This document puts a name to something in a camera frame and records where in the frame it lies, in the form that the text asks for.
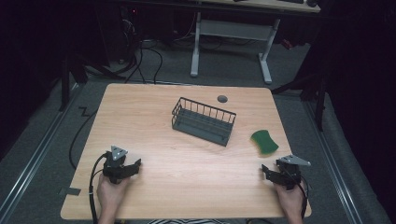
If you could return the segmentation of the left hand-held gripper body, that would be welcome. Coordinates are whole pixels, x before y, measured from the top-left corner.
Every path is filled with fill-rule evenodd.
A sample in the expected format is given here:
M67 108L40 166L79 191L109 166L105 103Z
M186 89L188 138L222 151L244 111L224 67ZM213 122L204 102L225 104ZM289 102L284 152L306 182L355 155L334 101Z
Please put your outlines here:
M116 146L112 146L111 150L106 153L103 174L113 184L119 184L131 175L130 166L124 165L127 153L127 150Z

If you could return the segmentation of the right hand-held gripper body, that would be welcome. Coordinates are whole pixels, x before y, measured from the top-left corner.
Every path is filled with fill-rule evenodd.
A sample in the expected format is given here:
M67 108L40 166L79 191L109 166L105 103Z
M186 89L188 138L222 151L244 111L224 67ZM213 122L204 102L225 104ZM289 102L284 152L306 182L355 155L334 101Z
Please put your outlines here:
M295 185L301 183L301 166L310 166L311 162L306 161L296 155L288 155L276 160L279 177L276 181L278 185L293 189Z

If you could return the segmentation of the green sponge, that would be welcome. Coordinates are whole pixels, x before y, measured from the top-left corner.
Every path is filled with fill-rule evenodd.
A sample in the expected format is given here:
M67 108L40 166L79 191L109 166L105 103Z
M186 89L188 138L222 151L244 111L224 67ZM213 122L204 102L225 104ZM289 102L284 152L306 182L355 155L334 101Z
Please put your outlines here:
M250 139L256 144L262 155L269 155L278 149L278 144L272 139L267 130L258 130Z

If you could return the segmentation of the dark grey wire basket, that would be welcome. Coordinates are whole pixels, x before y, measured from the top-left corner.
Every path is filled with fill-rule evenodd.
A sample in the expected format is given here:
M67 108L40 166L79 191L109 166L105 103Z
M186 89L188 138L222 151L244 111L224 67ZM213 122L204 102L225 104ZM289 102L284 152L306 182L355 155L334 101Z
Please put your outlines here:
M212 105L180 97L172 110L174 130L226 147L236 114Z

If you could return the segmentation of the person's right hand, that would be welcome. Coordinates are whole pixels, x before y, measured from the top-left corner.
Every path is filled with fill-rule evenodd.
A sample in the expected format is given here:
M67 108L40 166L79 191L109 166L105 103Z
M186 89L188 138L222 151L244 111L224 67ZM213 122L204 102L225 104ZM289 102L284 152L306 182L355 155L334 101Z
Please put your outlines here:
M301 217L303 212L304 195L298 186L287 189L285 186L274 184L278 200L286 218Z

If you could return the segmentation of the person's left hand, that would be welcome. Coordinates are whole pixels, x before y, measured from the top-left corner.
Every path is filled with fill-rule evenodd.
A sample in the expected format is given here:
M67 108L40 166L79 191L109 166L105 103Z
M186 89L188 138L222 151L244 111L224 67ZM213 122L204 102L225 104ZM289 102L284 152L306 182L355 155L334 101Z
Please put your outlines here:
M130 180L128 177L119 184L113 184L107 176L99 176L97 196L102 208L100 217L114 217L117 214Z

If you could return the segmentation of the grey tape piece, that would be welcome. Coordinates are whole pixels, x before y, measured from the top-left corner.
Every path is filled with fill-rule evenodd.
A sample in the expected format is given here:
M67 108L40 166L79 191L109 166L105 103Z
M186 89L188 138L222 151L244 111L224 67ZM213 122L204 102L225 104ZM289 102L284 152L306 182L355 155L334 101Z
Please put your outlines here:
M76 188L61 188L58 192L59 195L74 195L78 196L81 192L81 189L76 189Z

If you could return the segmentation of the striped clothing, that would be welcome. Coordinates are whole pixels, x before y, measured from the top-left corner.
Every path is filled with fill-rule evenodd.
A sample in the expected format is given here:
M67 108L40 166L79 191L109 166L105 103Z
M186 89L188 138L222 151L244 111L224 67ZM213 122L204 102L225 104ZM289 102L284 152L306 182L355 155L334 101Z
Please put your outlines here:
M217 219L155 219L147 224L230 224Z

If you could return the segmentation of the black metal stand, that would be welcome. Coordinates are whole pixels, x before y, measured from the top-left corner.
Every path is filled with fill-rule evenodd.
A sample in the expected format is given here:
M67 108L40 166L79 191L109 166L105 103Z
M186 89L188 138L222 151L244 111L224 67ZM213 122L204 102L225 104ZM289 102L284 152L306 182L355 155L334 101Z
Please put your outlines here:
M320 131L323 131L322 116L326 89L325 75L319 71L319 64L322 57L323 54L320 49L311 46L294 80L272 90L272 94L279 94L287 90L301 90L300 99L302 101L315 100L314 122Z
M61 111L65 111L70 101L70 77L73 77L77 84L86 84L88 76L84 68L83 57L79 54L68 54L62 61L62 95Z

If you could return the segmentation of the dark computer tower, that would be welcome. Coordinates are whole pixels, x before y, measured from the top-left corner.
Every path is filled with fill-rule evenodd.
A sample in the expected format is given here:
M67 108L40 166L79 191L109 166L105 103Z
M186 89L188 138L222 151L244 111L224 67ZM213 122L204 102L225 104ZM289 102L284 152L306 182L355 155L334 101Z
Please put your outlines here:
M134 51L134 24L127 6L98 4L95 6L103 35L106 56L120 64L131 61Z

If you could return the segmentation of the white-framed wooden desk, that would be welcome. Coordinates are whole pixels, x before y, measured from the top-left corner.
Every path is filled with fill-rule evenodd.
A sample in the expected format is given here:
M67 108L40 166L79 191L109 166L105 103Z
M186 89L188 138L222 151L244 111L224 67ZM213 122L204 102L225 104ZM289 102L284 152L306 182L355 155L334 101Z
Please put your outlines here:
M320 7L310 7L306 0L197 0L199 7L230 6L236 9L258 9L269 10L270 12L283 13L295 12L318 14ZM199 74L200 62L200 39L202 35L239 38L246 40L265 41L266 46L263 52L258 54L259 63L262 69L263 80L266 84L272 83L271 74L268 67L267 58L276 37L280 24L280 17L276 16L271 25L261 25L257 22L246 23L239 21L226 21L224 19L203 19L201 13L196 13L194 49L191 58L191 76L197 77Z

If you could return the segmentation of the aluminium floor rail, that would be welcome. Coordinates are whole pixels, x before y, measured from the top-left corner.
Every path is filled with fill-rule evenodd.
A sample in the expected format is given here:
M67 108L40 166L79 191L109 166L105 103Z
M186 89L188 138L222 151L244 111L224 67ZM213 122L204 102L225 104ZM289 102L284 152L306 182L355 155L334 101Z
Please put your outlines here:
M310 103L303 103L304 110L308 115L310 122L314 128L316 136L320 144L320 150L324 157L324 163L328 169L329 175L337 192L338 198L344 208L349 224L362 224L361 215L352 198L350 190L343 178L335 158L331 152L325 134L318 128L315 120L314 108Z
M83 84L73 84L69 102L61 105L60 87L29 118L28 124L0 161L0 223L7 222L44 160L53 136L59 130L70 105L78 97Z

